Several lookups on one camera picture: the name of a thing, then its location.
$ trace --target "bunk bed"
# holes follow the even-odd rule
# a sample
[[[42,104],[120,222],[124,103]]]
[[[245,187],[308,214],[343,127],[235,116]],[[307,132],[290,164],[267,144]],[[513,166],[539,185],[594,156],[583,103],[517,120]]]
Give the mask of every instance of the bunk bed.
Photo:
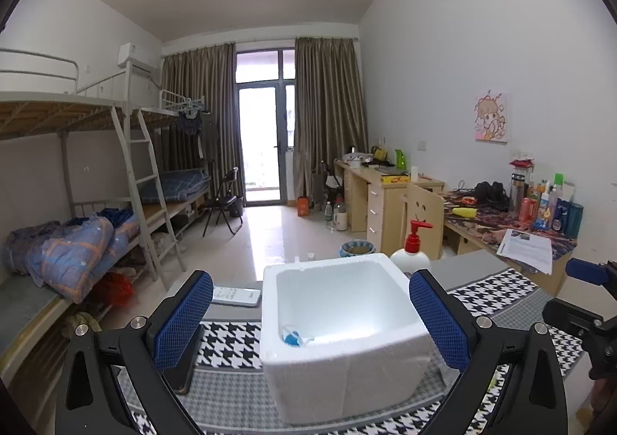
[[[180,246],[171,224],[171,219],[186,207],[194,204],[207,191],[207,182],[203,191],[198,190],[180,203],[168,204],[165,200],[163,185],[155,159],[150,131],[169,126],[174,123],[179,113],[194,114],[203,109],[203,101],[193,101],[173,92],[163,91],[152,79],[149,72],[127,61],[124,69],[86,86],[79,86],[79,66],[75,61],[48,54],[19,51],[0,48],[0,53],[34,56],[49,60],[53,64],[64,64],[72,68],[71,73],[26,71],[17,69],[0,69],[0,73],[24,74],[56,78],[71,82],[70,92],[36,92],[36,91],[0,91],[0,140],[34,136],[38,134],[57,133],[60,137],[64,184],[72,218],[87,218],[107,207],[126,207],[130,205],[137,220],[138,227],[133,228],[130,238],[125,242],[121,252],[115,254],[122,257],[133,248],[141,245],[146,267],[139,270],[133,278],[135,281],[143,273],[149,273],[153,280],[159,277],[168,289],[170,281],[166,280],[161,269],[161,260],[169,253],[175,253],[183,270],[186,266],[181,257]],[[147,77],[159,91],[158,106],[140,106],[131,101],[131,77],[134,74]],[[121,99],[113,96],[113,83],[123,80]],[[103,86],[112,85],[111,94],[101,97],[105,90]],[[118,136],[126,175],[129,184],[129,196],[97,199],[87,202],[73,200],[69,176],[69,156],[67,155],[68,134],[75,131],[114,130]],[[131,139],[131,131],[141,131],[140,139]],[[131,148],[135,144],[144,144],[148,148],[152,174],[145,177],[135,176],[131,159]],[[142,205],[140,184],[150,183],[156,191],[156,201]],[[170,235],[169,246],[163,252],[155,250],[151,234],[165,225]],[[5,384],[15,377],[19,367],[33,352],[39,341],[47,341],[46,350],[53,349],[55,353],[46,356],[46,366],[57,369],[64,356],[63,340],[57,330],[59,321],[75,308],[73,302],[61,297],[49,286],[36,286],[30,277],[11,275],[0,284],[0,375]],[[109,311],[102,307],[95,318],[100,320]],[[55,379],[51,381],[48,394],[51,395]]]

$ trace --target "mattress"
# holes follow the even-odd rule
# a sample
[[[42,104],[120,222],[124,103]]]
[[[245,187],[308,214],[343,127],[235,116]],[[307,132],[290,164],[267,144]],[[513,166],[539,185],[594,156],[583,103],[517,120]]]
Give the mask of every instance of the mattress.
[[[160,183],[166,202],[186,202],[201,194],[210,184],[210,176],[203,169],[162,172]],[[148,181],[140,190],[141,203],[158,204],[154,180]]]

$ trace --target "blue comforter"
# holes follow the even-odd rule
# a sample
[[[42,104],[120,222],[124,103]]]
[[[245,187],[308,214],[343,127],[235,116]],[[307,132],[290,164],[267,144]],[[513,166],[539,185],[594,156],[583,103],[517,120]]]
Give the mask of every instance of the blue comforter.
[[[81,303],[105,273],[126,254],[139,232],[137,217],[131,215],[117,228],[107,217],[89,217],[81,224],[61,225],[50,221],[17,229],[4,245],[4,262],[21,275]]]
[[[160,183],[166,202],[186,202],[208,188],[210,176],[203,169],[161,172]],[[156,183],[153,180],[141,188],[140,195],[143,204],[158,204]]]

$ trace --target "anime poster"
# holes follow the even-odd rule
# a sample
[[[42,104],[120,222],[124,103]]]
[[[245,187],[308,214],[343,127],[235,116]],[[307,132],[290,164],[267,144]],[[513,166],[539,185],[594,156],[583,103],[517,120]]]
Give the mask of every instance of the anime poster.
[[[476,140],[508,142],[508,110],[505,94],[476,98]]]

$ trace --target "white styrofoam box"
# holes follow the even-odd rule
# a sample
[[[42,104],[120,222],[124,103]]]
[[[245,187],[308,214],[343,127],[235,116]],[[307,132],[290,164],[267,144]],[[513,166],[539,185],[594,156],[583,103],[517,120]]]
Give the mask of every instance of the white styrofoam box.
[[[319,423],[413,394],[435,348],[408,286],[381,253],[266,267],[260,359],[282,420]],[[303,346],[283,341],[291,330]]]

